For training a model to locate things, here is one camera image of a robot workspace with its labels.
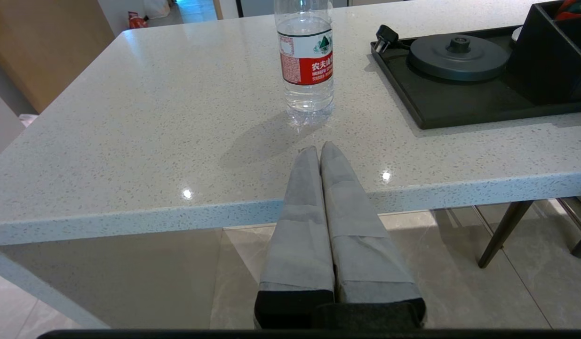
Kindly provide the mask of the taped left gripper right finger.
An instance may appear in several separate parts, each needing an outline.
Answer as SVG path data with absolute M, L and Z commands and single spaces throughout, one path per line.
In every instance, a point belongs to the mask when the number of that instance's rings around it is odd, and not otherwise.
M 339 329 L 419 329 L 426 303 L 348 159 L 332 142 L 320 172 L 335 273 L 322 318 Z

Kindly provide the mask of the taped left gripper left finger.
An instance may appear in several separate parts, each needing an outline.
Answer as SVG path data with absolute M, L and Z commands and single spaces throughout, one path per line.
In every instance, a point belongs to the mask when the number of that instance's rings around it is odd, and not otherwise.
M 333 269 L 318 151 L 299 151 L 260 275 L 254 320 L 260 329 L 308 329 L 334 303 Z

